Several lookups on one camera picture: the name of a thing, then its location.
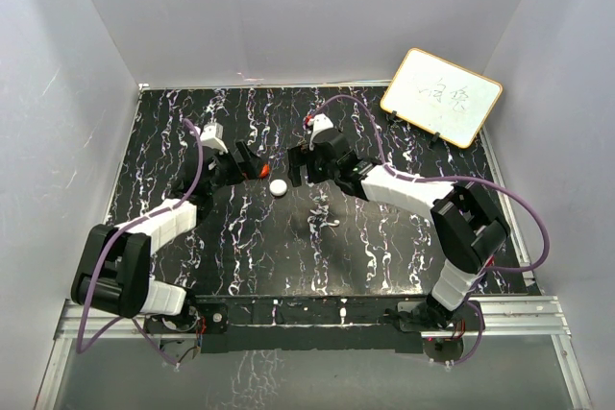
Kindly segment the orange earbud charging case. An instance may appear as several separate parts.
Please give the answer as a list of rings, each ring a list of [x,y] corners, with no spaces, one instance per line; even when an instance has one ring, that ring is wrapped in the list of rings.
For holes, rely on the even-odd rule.
[[[267,178],[268,175],[270,173],[270,167],[268,164],[264,164],[261,168],[260,171],[258,172],[258,178],[259,179],[264,179]]]

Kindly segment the white round disc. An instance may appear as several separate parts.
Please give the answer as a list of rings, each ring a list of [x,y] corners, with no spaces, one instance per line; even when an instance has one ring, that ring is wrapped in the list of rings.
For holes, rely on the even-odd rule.
[[[287,192],[288,186],[284,180],[272,180],[269,184],[269,191],[276,198],[283,197]]]

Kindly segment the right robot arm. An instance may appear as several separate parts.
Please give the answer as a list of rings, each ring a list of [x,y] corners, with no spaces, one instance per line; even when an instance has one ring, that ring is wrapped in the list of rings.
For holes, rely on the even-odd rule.
[[[425,301],[406,318],[427,328],[448,330],[463,316],[462,304],[495,253],[510,226],[485,189],[475,181],[405,181],[373,157],[360,157],[345,136],[326,129],[316,140],[287,150],[287,176],[302,184],[333,181],[345,194],[393,205],[427,219],[445,256],[444,266]]]

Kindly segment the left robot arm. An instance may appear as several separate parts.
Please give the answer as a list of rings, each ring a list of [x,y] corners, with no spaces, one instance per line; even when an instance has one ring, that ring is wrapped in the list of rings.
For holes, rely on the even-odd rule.
[[[122,318],[138,314],[164,316],[179,332],[194,328],[199,310],[186,300],[184,288],[150,278],[151,256],[180,235],[196,229],[213,207],[221,188],[265,178],[269,167],[243,141],[221,154],[206,148],[188,153],[165,200],[149,213],[123,225],[93,227],[71,286],[71,300]]]

